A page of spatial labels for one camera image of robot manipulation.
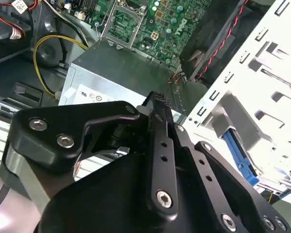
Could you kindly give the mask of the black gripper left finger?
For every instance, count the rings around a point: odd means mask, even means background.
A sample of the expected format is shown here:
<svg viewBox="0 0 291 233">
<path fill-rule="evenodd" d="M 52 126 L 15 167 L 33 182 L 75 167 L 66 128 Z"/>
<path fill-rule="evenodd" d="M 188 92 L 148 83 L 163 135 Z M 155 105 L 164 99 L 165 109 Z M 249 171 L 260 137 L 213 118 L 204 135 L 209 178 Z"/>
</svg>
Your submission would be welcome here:
<svg viewBox="0 0 291 233">
<path fill-rule="evenodd" d="M 138 107 L 125 101 L 21 110 L 2 162 L 43 212 L 61 190 L 126 155 L 166 155 L 175 162 L 168 100 L 151 92 Z"/>
</svg>

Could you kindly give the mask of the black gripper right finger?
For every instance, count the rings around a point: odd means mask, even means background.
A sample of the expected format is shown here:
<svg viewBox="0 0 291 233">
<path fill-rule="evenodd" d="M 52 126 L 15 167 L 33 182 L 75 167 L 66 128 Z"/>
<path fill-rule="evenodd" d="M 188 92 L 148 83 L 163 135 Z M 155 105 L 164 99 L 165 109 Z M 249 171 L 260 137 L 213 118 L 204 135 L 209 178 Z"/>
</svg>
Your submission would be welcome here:
<svg viewBox="0 0 291 233">
<path fill-rule="evenodd" d="M 174 142 L 179 233 L 290 233 L 284 217 L 213 147 L 193 144 L 173 118 L 167 118 Z"/>
</svg>

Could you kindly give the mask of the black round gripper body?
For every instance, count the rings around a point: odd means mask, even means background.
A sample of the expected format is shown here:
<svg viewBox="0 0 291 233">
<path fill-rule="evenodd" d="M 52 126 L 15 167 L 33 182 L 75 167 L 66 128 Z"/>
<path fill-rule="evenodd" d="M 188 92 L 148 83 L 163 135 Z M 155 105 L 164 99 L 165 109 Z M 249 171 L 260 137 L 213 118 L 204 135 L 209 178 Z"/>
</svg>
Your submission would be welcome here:
<svg viewBox="0 0 291 233">
<path fill-rule="evenodd" d="M 41 233 L 221 233 L 205 195 L 166 155 L 126 155 L 61 190 Z"/>
</svg>

